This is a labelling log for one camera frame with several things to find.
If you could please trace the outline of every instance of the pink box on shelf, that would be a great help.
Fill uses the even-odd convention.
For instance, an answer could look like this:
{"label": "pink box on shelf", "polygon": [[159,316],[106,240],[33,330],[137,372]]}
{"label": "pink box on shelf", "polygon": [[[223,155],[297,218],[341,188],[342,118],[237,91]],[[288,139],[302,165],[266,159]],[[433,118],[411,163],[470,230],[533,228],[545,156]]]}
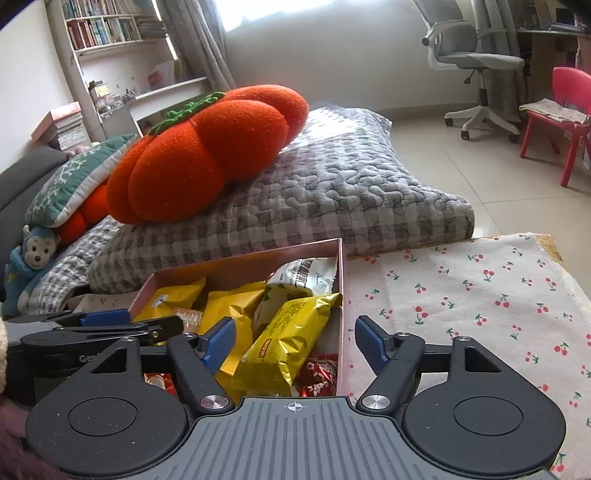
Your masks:
{"label": "pink box on shelf", "polygon": [[340,238],[294,245],[255,252],[237,257],[220,258],[183,267],[166,268],[154,272],[139,291],[129,313],[135,318],[147,305],[156,290],[173,285],[187,285],[200,278],[207,277],[206,290],[233,290],[246,283],[267,280],[280,266],[299,258],[337,257],[338,269],[333,292],[343,296],[341,306],[332,309],[330,319],[320,335],[313,353],[338,353],[337,395],[347,395],[345,391],[346,365],[341,361],[345,351],[345,340],[348,344],[348,332],[345,326],[345,263],[343,242]]}

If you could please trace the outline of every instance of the red snack package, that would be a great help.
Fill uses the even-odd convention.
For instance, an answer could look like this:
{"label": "red snack package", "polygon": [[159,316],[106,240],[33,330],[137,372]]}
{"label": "red snack package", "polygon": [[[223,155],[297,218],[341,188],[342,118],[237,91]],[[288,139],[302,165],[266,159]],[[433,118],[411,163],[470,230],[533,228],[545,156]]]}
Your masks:
{"label": "red snack package", "polygon": [[337,355],[309,357],[298,377],[300,397],[330,397],[336,395]]}
{"label": "red snack package", "polygon": [[173,378],[170,374],[144,374],[144,380],[146,383],[160,387],[171,395],[178,397],[177,389],[174,388]]}

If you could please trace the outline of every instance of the orange pumpkin plush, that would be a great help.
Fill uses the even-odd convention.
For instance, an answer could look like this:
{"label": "orange pumpkin plush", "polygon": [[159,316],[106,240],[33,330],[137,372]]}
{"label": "orange pumpkin plush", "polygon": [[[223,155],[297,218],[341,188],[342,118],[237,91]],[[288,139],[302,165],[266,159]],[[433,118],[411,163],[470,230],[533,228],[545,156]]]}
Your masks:
{"label": "orange pumpkin plush", "polygon": [[251,179],[271,165],[307,117],[306,101],[278,85],[216,92],[169,112],[111,174],[109,213],[131,224],[193,216],[228,183]]}
{"label": "orange pumpkin plush", "polygon": [[109,214],[105,199],[106,190],[106,182],[101,183],[66,223],[57,227],[56,233],[60,237],[60,247],[67,247],[78,240],[91,226],[99,223]]}

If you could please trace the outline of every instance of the green snowflake pillow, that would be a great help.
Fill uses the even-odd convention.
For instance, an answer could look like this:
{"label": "green snowflake pillow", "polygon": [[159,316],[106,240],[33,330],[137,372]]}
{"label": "green snowflake pillow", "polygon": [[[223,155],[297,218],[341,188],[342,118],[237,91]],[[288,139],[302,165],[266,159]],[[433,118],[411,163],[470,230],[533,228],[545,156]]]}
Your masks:
{"label": "green snowflake pillow", "polygon": [[121,135],[72,157],[46,181],[25,214],[25,223],[58,227],[103,183],[135,141]]}

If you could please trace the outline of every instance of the snack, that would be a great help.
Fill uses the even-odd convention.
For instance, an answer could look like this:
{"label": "snack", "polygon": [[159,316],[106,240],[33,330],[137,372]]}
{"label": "snack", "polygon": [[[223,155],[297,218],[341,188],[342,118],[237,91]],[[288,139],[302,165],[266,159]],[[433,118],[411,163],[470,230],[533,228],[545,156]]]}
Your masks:
{"label": "snack", "polygon": [[134,318],[134,322],[158,319],[174,315],[175,308],[189,309],[205,286],[205,277],[190,285],[174,285],[156,290],[148,304]]}
{"label": "snack", "polygon": [[336,269],[336,257],[301,258],[282,265],[267,280],[254,331],[261,333],[285,302],[332,292]]}
{"label": "snack", "polygon": [[144,374],[144,381],[178,397],[177,389],[174,388],[173,378],[170,374]]}
{"label": "snack", "polygon": [[291,385],[340,293],[290,300],[242,357],[232,388],[247,395],[291,395]]}
{"label": "snack", "polygon": [[296,381],[300,397],[336,395],[337,357],[338,355],[322,355],[306,359]]}
{"label": "snack", "polygon": [[173,315],[176,315],[183,321],[183,332],[197,332],[199,324],[201,324],[201,316],[203,312],[200,310],[183,309],[176,307],[173,310]]}
{"label": "snack", "polygon": [[240,400],[242,394],[232,391],[230,384],[238,362],[252,345],[252,319],[264,290],[265,282],[260,281],[232,291],[212,291],[207,296],[207,305],[201,316],[200,335],[224,317],[232,317],[236,322],[236,343],[216,374],[218,383],[235,402]]}

